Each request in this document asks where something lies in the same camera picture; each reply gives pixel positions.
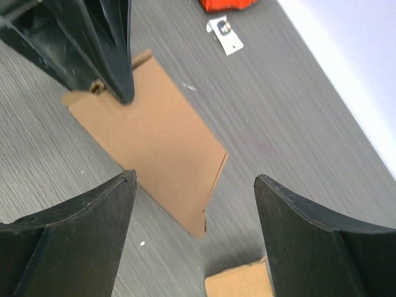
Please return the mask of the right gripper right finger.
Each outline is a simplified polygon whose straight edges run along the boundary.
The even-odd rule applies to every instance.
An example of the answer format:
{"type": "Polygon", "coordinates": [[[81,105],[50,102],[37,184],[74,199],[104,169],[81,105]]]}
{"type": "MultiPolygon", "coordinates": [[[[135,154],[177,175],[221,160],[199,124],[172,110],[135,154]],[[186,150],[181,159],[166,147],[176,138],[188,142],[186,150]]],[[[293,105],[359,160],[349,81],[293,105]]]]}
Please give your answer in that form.
{"type": "Polygon", "coordinates": [[[330,210],[267,175],[254,193],[277,296],[394,296],[395,230],[330,210]]]}

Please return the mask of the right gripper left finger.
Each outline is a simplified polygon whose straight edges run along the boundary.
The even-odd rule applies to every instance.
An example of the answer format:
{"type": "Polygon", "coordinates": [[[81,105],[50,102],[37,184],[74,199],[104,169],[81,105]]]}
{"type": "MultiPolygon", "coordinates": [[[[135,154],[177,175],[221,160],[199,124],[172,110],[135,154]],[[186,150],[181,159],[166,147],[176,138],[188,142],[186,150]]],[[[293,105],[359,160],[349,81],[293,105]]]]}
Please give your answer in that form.
{"type": "Polygon", "coordinates": [[[124,171],[1,225],[2,296],[111,296],[136,197],[124,171]]]}

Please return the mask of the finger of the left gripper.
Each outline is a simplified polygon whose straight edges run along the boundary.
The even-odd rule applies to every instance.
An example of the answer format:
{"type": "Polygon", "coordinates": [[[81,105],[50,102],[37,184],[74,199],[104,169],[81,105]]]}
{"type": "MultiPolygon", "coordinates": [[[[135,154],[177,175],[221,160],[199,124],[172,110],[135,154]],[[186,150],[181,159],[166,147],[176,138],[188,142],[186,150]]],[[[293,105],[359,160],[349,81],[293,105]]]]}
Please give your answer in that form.
{"type": "Polygon", "coordinates": [[[131,1],[46,1],[61,30],[124,105],[134,99],[131,1]]]}
{"type": "Polygon", "coordinates": [[[1,41],[71,90],[106,86],[106,1],[1,1],[1,41]]]}

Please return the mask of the small cardboard box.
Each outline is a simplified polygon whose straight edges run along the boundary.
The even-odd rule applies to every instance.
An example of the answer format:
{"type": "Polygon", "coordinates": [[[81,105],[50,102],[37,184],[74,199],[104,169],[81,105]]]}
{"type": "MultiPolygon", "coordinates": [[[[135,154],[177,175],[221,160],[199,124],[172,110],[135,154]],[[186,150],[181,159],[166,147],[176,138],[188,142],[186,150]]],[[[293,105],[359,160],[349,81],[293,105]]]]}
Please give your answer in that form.
{"type": "Polygon", "coordinates": [[[66,93],[62,104],[187,233],[203,238],[228,154],[149,49],[132,65],[132,103],[94,82],[89,91],[66,93]]]}

